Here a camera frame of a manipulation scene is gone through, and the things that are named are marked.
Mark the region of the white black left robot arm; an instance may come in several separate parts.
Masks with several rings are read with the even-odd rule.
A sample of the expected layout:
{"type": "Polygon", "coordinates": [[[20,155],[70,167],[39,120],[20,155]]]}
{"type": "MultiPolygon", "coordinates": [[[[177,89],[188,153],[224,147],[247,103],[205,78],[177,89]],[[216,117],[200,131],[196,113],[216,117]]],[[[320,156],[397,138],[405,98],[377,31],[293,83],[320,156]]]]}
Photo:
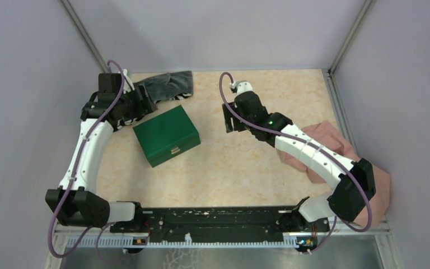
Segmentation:
{"type": "Polygon", "coordinates": [[[143,85],[130,79],[127,69],[101,73],[98,90],[81,111],[76,149],[58,188],[49,189],[45,201],[63,226],[102,228],[123,222],[132,232],[144,228],[146,218],[136,202],[109,202],[96,195],[96,182],[112,134],[141,120],[157,107],[143,85]]]}

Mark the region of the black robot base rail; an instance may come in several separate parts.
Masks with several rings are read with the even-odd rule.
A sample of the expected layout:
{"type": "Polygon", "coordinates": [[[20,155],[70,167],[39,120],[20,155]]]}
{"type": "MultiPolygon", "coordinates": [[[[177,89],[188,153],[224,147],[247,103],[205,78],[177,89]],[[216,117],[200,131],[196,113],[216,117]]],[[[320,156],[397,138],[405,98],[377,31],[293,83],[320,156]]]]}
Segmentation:
{"type": "Polygon", "coordinates": [[[326,218],[307,222],[297,206],[140,208],[132,221],[112,233],[148,233],[148,246],[296,246],[290,233],[306,237],[327,232],[326,218]]]}

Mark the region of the green jewelry box with lid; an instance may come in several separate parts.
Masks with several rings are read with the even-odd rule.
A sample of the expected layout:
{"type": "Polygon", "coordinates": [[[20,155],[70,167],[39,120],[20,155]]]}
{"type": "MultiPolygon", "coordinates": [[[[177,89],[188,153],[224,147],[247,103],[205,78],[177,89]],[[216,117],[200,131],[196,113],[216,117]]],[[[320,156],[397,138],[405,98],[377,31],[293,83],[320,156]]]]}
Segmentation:
{"type": "Polygon", "coordinates": [[[201,144],[200,134],[179,105],[133,128],[151,167],[201,144]]]}

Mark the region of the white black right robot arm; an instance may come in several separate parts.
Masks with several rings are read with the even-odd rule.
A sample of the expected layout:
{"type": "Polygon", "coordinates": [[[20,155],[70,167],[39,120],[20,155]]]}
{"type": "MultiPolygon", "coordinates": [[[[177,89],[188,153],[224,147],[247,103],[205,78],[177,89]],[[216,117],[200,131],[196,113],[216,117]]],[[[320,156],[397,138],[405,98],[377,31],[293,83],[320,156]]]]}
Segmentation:
{"type": "Polygon", "coordinates": [[[376,193],[372,164],[366,159],[354,161],[328,149],[298,128],[285,115],[269,113],[252,91],[237,95],[222,105],[226,131],[248,130],[261,142],[294,157],[329,184],[331,193],[310,197],[297,206],[293,224],[307,231],[316,220],[337,216],[353,222],[367,211],[367,230],[373,223],[371,198],[376,193]]]}

